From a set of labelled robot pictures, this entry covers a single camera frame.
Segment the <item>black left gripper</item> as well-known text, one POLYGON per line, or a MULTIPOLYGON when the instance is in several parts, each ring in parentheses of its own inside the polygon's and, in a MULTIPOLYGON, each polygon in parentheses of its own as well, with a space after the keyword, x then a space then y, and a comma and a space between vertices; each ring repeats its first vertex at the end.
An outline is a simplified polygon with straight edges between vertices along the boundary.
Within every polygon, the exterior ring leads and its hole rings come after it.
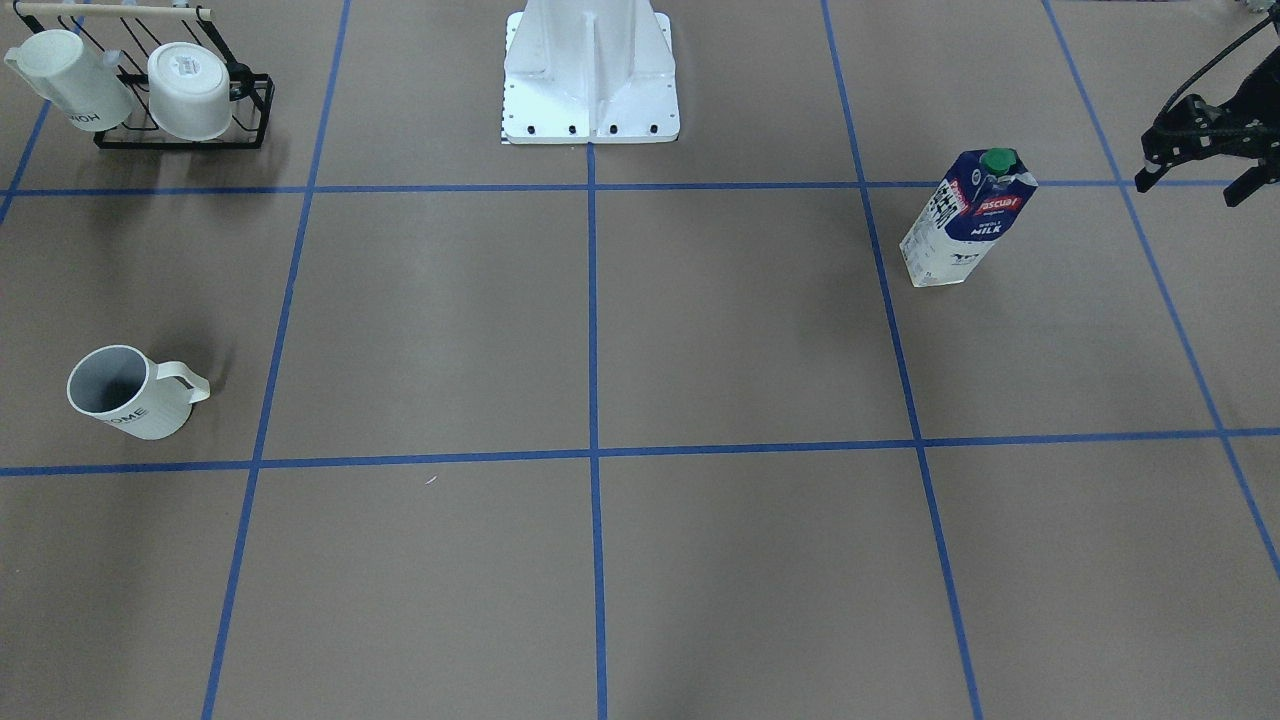
POLYGON ((1219 105, 1188 94, 1161 110, 1142 135, 1144 164, 1135 174, 1135 190, 1148 192, 1167 169, 1192 160, 1224 155, 1262 161, 1222 191, 1226 206, 1238 208, 1256 191, 1279 182, 1277 128, 1277 61, 1265 60, 1219 105))

